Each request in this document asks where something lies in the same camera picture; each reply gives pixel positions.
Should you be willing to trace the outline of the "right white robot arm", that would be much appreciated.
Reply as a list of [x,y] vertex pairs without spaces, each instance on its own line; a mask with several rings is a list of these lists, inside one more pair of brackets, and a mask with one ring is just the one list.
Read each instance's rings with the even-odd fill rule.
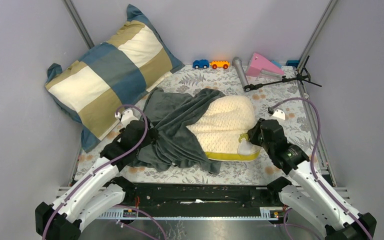
[[377,221],[370,213],[360,213],[329,185],[308,155],[288,142],[280,120],[285,113],[268,110],[269,119],[259,119],[247,134],[251,144],[262,147],[271,162],[297,182],[299,191],[285,177],[272,181],[267,201],[273,206],[284,204],[319,230],[324,240],[371,240]]

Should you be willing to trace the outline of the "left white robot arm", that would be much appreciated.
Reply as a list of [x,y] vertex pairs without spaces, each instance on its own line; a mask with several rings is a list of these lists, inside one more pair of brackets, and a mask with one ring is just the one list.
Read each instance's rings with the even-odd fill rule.
[[115,117],[123,133],[108,144],[91,169],[67,192],[51,204],[40,203],[35,209],[36,232],[43,240],[77,240],[82,231],[104,212],[135,200],[135,187],[118,173],[137,157],[140,149],[156,139],[156,131],[142,110],[123,105]]

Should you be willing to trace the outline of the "cream pillow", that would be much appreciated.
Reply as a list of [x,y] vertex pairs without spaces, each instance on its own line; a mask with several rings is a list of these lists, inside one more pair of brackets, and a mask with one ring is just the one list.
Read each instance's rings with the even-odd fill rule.
[[252,102],[246,96],[229,95],[213,101],[202,117],[187,128],[208,159],[249,162],[256,160],[261,151],[248,137],[256,123]]

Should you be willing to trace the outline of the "zebra and grey pillowcase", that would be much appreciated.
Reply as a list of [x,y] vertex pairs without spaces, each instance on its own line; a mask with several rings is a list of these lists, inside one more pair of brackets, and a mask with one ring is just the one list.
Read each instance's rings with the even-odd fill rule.
[[130,166],[153,168],[158,172],[172,166],[181,169],[199,166],[205,172],[219,174],[221,163],[207,157],[188,126],[195,124],[211,103],[224,96],[221,91],[210,88],[203,88],[196,95],[165,92],[160,87],[152,90],[143,111],[159,138],[143,147]]

